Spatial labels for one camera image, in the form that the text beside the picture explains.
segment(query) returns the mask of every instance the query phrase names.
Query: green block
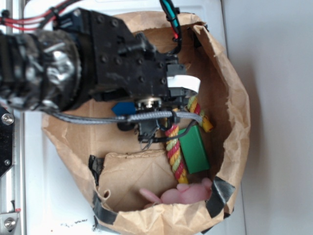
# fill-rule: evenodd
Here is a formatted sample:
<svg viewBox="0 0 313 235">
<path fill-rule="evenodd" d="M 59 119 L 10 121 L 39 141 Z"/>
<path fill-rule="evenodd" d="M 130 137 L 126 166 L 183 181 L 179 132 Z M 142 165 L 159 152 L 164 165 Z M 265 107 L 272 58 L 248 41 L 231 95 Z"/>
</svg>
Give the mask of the green block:
<svg viewBox="0 0 313 235">
<path fill-rule="evenodd" d="M 185 130 L 186 129 L 180 130 L 179 134 L 183 133 Z M 210 163 L 197 125 L 191 127 L 188 134 L 179 138 L 179 141 L 190 174 L 210 168 Z"/>
</svg>

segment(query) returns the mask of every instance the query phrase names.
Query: black metal bracket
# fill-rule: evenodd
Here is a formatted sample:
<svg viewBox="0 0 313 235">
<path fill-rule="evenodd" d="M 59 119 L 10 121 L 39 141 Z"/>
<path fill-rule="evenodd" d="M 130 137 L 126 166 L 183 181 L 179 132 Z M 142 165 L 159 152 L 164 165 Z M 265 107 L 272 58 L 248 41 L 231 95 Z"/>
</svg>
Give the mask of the black metal bracket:
<svg viewBox="0 0 313 235">
<path fill-rule="evenodd" d="M 13 165 L 13 124 L 10 114 L 0 106 L 0 177 Z"/>
</svg>

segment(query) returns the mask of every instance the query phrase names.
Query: braided gray cable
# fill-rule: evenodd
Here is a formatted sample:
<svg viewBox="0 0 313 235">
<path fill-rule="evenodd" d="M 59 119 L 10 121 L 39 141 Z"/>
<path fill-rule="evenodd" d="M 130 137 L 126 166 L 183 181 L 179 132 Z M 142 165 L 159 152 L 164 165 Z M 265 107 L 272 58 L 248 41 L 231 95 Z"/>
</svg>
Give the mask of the braided gray cable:
<svg viewBox="0 0 313 235">
<path fill-rule="evenodd" d="M 118 122 L 140 122 L 145 120 L 160 119 L 160 118 L 170 118 L 173 116 L 171 111 L 155 111 L 148 113 L 140 113 L 129 116 L 117 116 L 108 118 L 94 118 L 94 117 L 78 117 L 62 113 L 49 113 L 50 115 L 66 122 L 80 125 L 100 125 L 100 124 L 110 124 Z M 198 114 L 188 113 L 188 112 L 175 112 L 176 116 L 184 119 L 193 119 L 197 122 L 202 122 L 202 117 Z"/>
</svg>

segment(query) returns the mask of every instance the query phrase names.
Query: paper bag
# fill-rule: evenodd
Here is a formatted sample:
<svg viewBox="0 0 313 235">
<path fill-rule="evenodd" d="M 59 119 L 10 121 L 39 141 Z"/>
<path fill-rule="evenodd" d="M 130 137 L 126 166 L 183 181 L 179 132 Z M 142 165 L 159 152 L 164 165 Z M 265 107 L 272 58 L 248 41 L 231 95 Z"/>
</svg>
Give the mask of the paper bag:
<svg viewBox="0 0 313 235">
<path fill-rule="evenodd" d="M 143 31 L 160 52 L 176 46 L 164 13 L 135 12 L 118 17 L 132 32 Z M 82 126 L 50 116 L 43 120 L 45 133 L 99 222 L 122 234 L 192 235 L 211 228 L 233 212 L 246 165 L 250 132 L 248 95 L 224 48 L 200 18 L 182 13 L 179 20 L 183 31 L 179 61 L 185 64 L 189 75 L 201 80 L 199 103 L 214 125 L 211 133 L 201 133 L 212 165 L 204 173 L 213 180 L 210 200 L 192 205 L 160 204 L 143 210 L 145 201 L 136 192 L 140 187 L 152 185 L 160 195 L 176 184 L 163 144 L 152 144 L 148 152 L 142 153 L 134 132 L 121 132 L 114 124 Z M 89 101 L 71 114 L 111 117 L 113 105 L 113 102 Z M 98 187 L 88 167 L 90 155 L 107 157 Z"/>
</svg>

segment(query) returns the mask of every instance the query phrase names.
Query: pink plush toy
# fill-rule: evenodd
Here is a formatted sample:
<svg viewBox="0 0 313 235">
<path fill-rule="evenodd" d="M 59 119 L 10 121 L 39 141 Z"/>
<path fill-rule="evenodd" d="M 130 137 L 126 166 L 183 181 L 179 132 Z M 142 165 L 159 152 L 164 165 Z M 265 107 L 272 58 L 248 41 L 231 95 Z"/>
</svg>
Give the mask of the pink plush toy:
<svg viewBox="0 0 313 235">
<path fill-rule="evenodd" d="M 153 204 L 173 204 L 173 203 L 181 203 L 181 204 L 192 204 L 203 200 L 208 200 L 211 197 L 212 191 L 212 181 L 208 178 L 202 179 L 201 184 L 178 184 L 177 189 L 172 188 L 165 191 L 161 198 L 158 198 L 153 192 L 141 188 L 139 190 L 140 194 L 144 196 L 148 201 L 152 202 L 152 204 L 148 204 L 145 206 L 149 207 Z"/>
</svg>

